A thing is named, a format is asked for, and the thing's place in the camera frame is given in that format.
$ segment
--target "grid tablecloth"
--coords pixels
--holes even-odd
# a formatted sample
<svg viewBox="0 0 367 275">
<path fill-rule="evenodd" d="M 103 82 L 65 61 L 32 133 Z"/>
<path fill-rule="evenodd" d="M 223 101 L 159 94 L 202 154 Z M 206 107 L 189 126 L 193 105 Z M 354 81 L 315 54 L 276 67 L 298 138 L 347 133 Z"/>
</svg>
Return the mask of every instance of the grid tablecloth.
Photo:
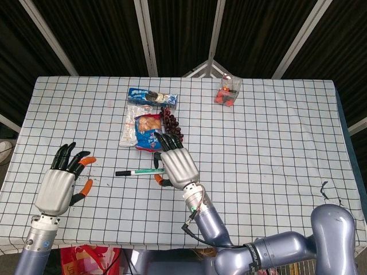
<svg viewBox="0 0 367 275">
<path fill-rule="evenodd" d="M 188 211 L 182 191 L 153 177 L 114 177 L 115 170 L 151 168 L 152 154 L 119 147 L 129 87 L 179 95 L 184 146 L 233 243 L 284 231 L 312 234 L 310 214 L 324 203 L 351 211 L 356 245 L 366 226 L 332 81 L 243 80 L 233 108 L 213 104 L 220 79 L 40 77 L 0 194 L 0 251 L 22 248 L 37 191 L 53 156 L 76 141 L 97 162 L 83 172 L 85 200 L 61 216 L 55 245 L 192 248 L 181 230 Z"/>
</svg>

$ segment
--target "green marker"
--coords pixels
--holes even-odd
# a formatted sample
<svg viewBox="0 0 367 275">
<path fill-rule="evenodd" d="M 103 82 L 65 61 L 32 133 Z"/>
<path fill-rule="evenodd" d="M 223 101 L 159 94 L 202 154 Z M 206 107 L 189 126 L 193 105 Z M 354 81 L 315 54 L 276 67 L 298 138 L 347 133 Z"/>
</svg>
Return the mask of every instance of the green marker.
<svg viewBox="0 0 367 275">
<path fill-rule="evenodd" d="M 156 175 L 165 174 L 165 170 L 162 169 L 141 169 L 135 171 L 117 171 L 115 176 L 139 176 L 139 175 Z"/>
</svg>

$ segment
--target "red bag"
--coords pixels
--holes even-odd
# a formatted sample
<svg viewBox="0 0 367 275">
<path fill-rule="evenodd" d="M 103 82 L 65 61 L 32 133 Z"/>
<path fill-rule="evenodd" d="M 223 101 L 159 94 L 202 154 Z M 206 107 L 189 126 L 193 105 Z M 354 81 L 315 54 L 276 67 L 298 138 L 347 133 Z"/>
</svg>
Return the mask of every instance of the red bag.
<svg viewBox="0 0 367 275">
<path fill-rule="evenodd" d="M 73 246 L 61 249 L 63 275 L 103 274 L 119 256 L 120 248 L 105 246 Z M 120 261 L 116 260 L 108 275 L 119 275 Z"/>
</svg>

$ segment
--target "floor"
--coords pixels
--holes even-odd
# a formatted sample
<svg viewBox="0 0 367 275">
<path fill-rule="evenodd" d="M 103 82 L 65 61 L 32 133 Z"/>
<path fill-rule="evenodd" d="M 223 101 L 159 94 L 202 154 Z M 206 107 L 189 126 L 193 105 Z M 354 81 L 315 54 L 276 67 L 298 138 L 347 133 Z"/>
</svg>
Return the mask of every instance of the floor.
<svg viewBox="0 0 367 275">
<path fill-rule="evenodd" d="M 12 144 L 15 145 L 16 140 L 9 140 L 10 142 L 12 142 Z M 9 166 L 9 161 L 11 159 L 11 155 L 3 162 L 0 163 L 0 188 L 2 186 L 2 183 L 5 179 L 5 175 L 6 175 L 6 171 L 7 168 Z M 53 255 L 54 257 L 54 270 L 52 270 L 52 267 L 50 266 L 50 262 L 48 263 L 48 269 L 44 274 L 58 274 L 60 271 L 60 260 L 58 258 L 58 255 L 56 255 L 57 252 L 55 253 L 55 255 Z M 0 256 L 0 274 L 1 275 L 11 275 L 14 274 L 15 272 L 15 267 L 17 266 L 18 260 L 19 260 L 19 255 L 20 254 L 8 254 L 8 255 L 2 255 Z M 367 275 L 367 249 L 365 249 L 358 257 L 357 257 L 357 265 L 358 265 L 358 270 L 360 272 L 360 275 Z M 313 274 L 310 272 L 302 272 L 301 269 L 301 274 Z"/>
</svg>

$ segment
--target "grapes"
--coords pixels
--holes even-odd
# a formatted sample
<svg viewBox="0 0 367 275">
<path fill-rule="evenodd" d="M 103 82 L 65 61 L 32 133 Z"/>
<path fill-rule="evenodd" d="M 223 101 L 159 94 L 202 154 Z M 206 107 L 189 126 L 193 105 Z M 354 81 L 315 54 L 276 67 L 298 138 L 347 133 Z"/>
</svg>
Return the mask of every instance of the grapes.
<svg viewBox="0 0 367 275">
<path fill-rule="evenodd" d="M 161 112 L 159 114 L 165 124 L 165 132 L 177 135 L 180 141 L 182 142 L 184 140 L 184 135 L 181 134 L 181 128 L 178 127 L 178 121 L 174 117 L 174 115 L 171 114 L 170 110 L 168 108 L 162 107 Z"/>
</svg>

